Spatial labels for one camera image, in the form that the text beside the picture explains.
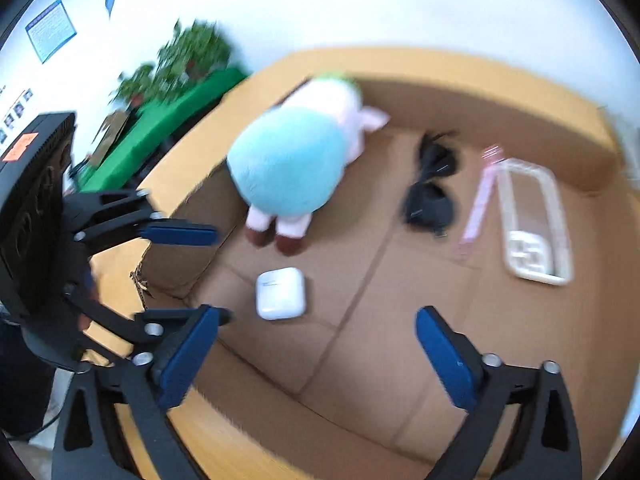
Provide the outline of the person's left hand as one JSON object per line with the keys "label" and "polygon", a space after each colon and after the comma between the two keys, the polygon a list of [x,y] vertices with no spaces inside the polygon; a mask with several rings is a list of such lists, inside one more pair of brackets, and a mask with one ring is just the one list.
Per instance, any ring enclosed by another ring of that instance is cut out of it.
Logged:
{"label": "person's left hand", "polygon": [[[96,280],[94,279],[92,266],[90,263],[87,263],[84,267],[84,270],[82,271],[82,281],[80,289],[84,293],[86,299],[94,302],[100,301],[98,285],[96,284]],[[80,330],[81,332],[83,332],[84,330],[88,330],[92,323],[92,319],[85,315],[85,313],[82,313],[81,310],[76,310],[76,318],[78,330]]]}

